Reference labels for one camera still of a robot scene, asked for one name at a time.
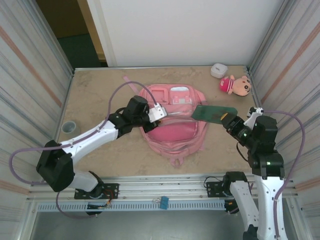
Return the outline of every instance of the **beige tabletop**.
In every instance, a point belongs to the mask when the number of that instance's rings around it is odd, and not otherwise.
[[[231,74],[236,78],[243,76],[244,67],[229,66],[227,75]],[[78,70],[73,77],[63,122],[75,121],[82,133],[99,124],[106,116],[112,92],[125,82],[123,76],[145,85],[191,85],[204,93],[209,105],[234,107],[243,119],[254,106],[251,94],[242,97],[220,91],[219,80],[210,75],[208,66]],[[129,86],[123,87],[112,101],[111,113],[125,107],[133,95]],[[64,140],[66,136],[61,134],[59,141]],[[249,165],[237,153],[236,143],[222,125],[209,124],[204,150],[186,157],[180,168],[174,168],[166,157],[151,150],[140,130],[134,128],[131,133],[86,155],[76,168],[93,171],[100,177],[250,172]],[[247,156],[245,148],[240,150]]]

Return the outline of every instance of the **white container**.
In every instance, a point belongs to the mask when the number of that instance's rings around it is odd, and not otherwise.
[[[216,63],[211,68],[211,76],[222,79],[228,71],[228,67],[226,65],[223,65],[221,63]]]

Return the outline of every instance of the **pink stuffed toy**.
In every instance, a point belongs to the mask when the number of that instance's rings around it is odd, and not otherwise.
[[[250,93],[251,83],[249,78],[243,76],[235,80],[233,75],[224,77],[220,81],[220,89],[223,92],[227,92],[229,95],[235,93],[239,96],[246,96]]]

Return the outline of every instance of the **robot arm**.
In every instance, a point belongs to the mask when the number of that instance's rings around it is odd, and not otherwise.
[[[250,108],[247,121],[233,114],[225,114],[221,118],[227,133],[248,149],[248,163],[258,189],[259,211],[251,195],[248,194],[250,192],[244,174],[227,172],[223,179],[226,192],[229,191],[234,196],[245,230],[248,230],[243,235],[244,240],[275,239],[274,198],[284,184],[284,160],[275,150],[277,121],[263,115],[263,112],[262,108]],[[282,195],[277,200],[276,211],[280,239],[288,240],[284,226]]]
[[[36,170],[55,192],[70,187],[90,192],[92,197],[97,197],[102,191],[100,178],[93,172],[75,170],[74,166],[88,153],[130,133],[132,128],[142,127],[146,133],[153,130],[166,115],[166,110],[159,103],[150,108],[146,99],[134,96],[126,107],[110,114],[107,122],[104,120],[87,132],[61,143],[49,141],[45,147],[71,146],[43,151]],[[93,136],[77,142],[95,131],[97,132]]]

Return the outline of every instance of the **purple cable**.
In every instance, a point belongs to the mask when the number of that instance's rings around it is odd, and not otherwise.
[[[292,174],[294,172],[294,169],[300,159],[300,156],[302,154],[302,150],[304,149],[304,145],[305,145],[305,140],[306,140],[306,130],[305,130],[305,127],[304,127],[304,124],[301,122],[301,120],[295,116],[294,114],[292,113],[289,113],[289,112],[285,112],[285,111],[264,111],[265,113],[270,113],[270,114],[284,114],[284,115],[288,115],[292,118],[294,118],[295,120],[297,120],[297,122],[299,123],[300,127],[301,127],[301,131],[302,131],[302,140],[301,140],[301,145],[300,145],[300,149],[298,151],[298,154],[296,155],[296,158],[292,164],[292,167],[289,171],[289,174],[286,178],[286,180],[284,181],[282,187],[280,187],[279,191],[276,193],[276,195],[274,196],[274,202],[273,202],[273,220],[274,220],[274,227],[275,227],[275,235],[276,237],[280,237],[280,234],[279,234],[279,226],[278,226],[278,216],[277,216],[277,205],[278,205],[278,198],[280,196],[280,194],[284,191],[284,189],[286,188],[287,184],[289,183],[291,177],[292,177]]]
[[[78,144],[90,137],[92,137],[94,134],[96,134],[100,129],[102,129],[104,127],[104,125],[106,125],[107,121],[108,121],[108,118],[109,118],[109,115],[110,115],[110,111],[111,111],[111,102],[112,102],[112,99],[114,98],[114,96],[116,95],[116,93],[119,91],[119,89],[121,89],[123,86],[125,85],[128,85],[128,84],[137,84],[137,85],[140,85],[141,87],[143,87],[151,96],[152,100],[154,101],[154,104],[157,104],[157,101],[155,99],[155,97],[152,95],[151,91],[146,87],[144,86],[142,83],[140,82],[137,82],[137,81],[128,81],[128,82],[125,82],[123,84],[121,84],[120,86],[118,86],[114,92],[112,93],[110,99],[109,99],[109,102],[108,102],[108,111],[107,111],[107,114],[106,114],[106,117],[105,117],[105,120],[103,121],[102,125],[96,129],[95,131],[93,131],[92,133],[88,134],[87,136],[84,136],[82,138],[80,138],[79,140],[77,141],[74,141],[72,144]],[[23,153],[23,152],[29,152],[29,151],[52,151],[52,150],[59,150],[59,149],[63,149],[63,148],[67,148],[67,147],[70,147],[71,144],[65,144],[65,145],[61,145],[61,146],[51,146],[51,147],[31,147],[31,148],[22,148],[22,149],[18,149],[16,151],[14,151],[10,157],[9,157],[9,161],[8,161],[8,164],[9,164],[9,168],[10,168],[10,171],[12,173],[13,176],[15,176],[16,179],[18,179],[19,181],[25,183],[25,184],[30,184],[30,185],[47,185],[46,182],[40,182],[40,181],[27,181],[23,178],[21,178],[15,171],[14,169],[14,165],[13,165],[13,160],[14,160],[14,157],[16,154],[18,153]]]
[[[63,215],[65,215],[66,217],[71,218],[71,219],[89,219],[89,218],[92,218],[92,217],[95,217],[95,216],[96,216],[96,215],[75,216],[75,215],[69,215],[69,214],[65,213],[65,212],[62,211],[62,209],[59,207],[59,204],[58,204],[59,195],[60,195],[60,191],[57,193],[57,195],[56,195],[56,197],[55,197],[55,205],[56,205],[56,208],[59,210],[59,212],[62,213]]]

